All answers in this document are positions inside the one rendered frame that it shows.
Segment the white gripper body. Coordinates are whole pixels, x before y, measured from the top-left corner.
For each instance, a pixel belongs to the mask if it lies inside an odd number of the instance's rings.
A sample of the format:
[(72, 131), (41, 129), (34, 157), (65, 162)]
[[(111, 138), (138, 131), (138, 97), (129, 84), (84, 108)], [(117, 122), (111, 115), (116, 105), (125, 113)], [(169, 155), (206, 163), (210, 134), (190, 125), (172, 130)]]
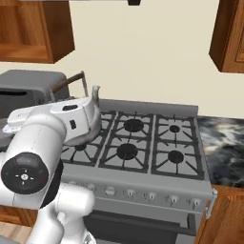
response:
[(31, 121), (31, 116), (33, 114), (34, 109), (22, 109), (13, 111), (7, 120), (7, 124), (2, 129), (3, 133), (32, 134), (33, 132), (35, 132), (34, 124)]

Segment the dark stove grate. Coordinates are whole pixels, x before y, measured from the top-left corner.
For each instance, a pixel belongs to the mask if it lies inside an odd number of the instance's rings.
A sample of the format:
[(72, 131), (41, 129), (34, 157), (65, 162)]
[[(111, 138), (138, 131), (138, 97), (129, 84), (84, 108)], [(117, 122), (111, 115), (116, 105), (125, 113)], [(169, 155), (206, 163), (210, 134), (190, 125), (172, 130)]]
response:
[(101, 112), (102, 127), (97, 137), (87, 144), (74, 147), (65, 146), (61, 154), (62, 161), (67, 164), (93, 167), (102, 152), (115, 116), (116, 112)]
[(119, 112), (99, 161), (99, 168), (147, 173), (153, 136), (153, 115)]
[(151, 173), (204, 179), (202, 156), (192, 117), (155, 117)]

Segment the wooden base cabinet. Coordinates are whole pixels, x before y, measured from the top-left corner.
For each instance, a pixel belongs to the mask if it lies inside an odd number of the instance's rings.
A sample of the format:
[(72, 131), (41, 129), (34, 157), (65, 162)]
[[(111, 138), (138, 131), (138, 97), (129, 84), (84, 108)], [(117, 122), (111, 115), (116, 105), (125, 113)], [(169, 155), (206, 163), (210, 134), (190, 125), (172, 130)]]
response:
[(213, 185), (212, 216), (202, 217), (194, 244), (244, 244), (244, 188)]
[(13, 208), (0, 205), (0, 222), (32, 227), (37, 218), (36, 210)]

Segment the grey stove range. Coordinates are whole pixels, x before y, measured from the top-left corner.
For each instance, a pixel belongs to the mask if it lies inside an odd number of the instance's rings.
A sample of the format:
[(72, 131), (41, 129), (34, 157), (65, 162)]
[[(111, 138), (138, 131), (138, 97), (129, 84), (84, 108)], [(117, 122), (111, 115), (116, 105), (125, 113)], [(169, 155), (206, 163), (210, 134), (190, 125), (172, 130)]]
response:
[[(132, 173), (98, 167), (105, 145), (109, 139), (109, 135), (111, 132), (110, 131), (96, 164), (93, 167), (91, 167), (85, 165), (73, 165), (64, 163), (64, 172), (62, 175), (63, 181), (83, 186), (86, 188), (88, 188), (88, 184), (94, 184), (96, 189), (93, 193), (95, 196), (100, 196), (102, 191), (106, 190), (107, 187), (115, 187), (116, 190), (134, 190), (136, 192), (140, 191), (168, 193), (175, 194), (178, 196), (191, 196), (205, 199), (210, 198), (213, 192), (213, 188), (211, 186), (210, 178), (208, 175), (206, 160), (203, 152), (203, 146), (201, 143), (200, 133), (197, 125), (198, 108), (196, 106), (103, 99), (100, 102), (100, 108), (101, 112), (116, 112), (116, 116), (119, 112), (139, 112), (142, 114), (153, 115), (152, 144), (148, 172)], [(172, 177), (151, 173), (155, 117), (157, 115), (175, 115), (179, 117), (193, 118), (193, 122), (196, 128), (196, 136), (199, 142), (199, 150), (202, 156), (202, 166), (205, 172), (203, 180)], [(196, 232), (198, 231), (202, 217), (195, 215)], [(178, 222), (181, 227), (187, 226), (186, 218), (183, 221), (170, 222)]]

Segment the grey microwave oven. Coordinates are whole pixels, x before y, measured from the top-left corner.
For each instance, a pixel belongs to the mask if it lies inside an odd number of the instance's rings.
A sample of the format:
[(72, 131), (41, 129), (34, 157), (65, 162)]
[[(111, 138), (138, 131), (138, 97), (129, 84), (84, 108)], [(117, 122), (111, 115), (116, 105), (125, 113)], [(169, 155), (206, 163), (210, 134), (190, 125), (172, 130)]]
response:
[(51, 101), (50, 88), (66, 79), (59, 71), (9, 70), (0, 74), (0, 120), (16, 109)]

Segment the dark oven door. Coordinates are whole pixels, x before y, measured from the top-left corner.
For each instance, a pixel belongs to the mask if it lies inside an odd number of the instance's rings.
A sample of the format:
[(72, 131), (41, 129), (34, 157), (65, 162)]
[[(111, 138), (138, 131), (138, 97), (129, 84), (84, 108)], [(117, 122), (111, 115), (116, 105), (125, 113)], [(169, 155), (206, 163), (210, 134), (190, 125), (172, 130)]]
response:
[(97, 244), (193, 244), (195, 216), (188, 213), (187, 226), (120, 213), (93, 211), (84, 217)]

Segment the wooden wall cabinet door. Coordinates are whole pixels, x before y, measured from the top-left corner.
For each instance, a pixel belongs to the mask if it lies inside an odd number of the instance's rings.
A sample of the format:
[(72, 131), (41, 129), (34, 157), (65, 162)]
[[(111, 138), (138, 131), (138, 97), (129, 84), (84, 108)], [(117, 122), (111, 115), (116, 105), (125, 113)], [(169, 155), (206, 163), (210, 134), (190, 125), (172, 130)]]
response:
[(42, 2), (0, 0), (0, 61), (53, 63)]
[(222, 70), (244, 73), (244, 0), (237, 0), (234, 7)]

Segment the wooden wall cabinet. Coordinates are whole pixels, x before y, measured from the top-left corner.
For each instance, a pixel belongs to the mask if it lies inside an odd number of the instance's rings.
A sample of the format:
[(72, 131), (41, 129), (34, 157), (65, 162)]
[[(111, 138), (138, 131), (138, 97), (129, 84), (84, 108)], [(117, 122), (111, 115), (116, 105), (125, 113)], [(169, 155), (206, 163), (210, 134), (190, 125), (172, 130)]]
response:
[(224, 72), (223, 62), (236, 2), (237, 0), (219, 0), (218, 4), (209, 56), (220, 72)]
[(71, 25), (71, 11), (68, 0), (64, 1), (30, 1), (42, 2), (47, 23), (54, 64), (74, 51)]

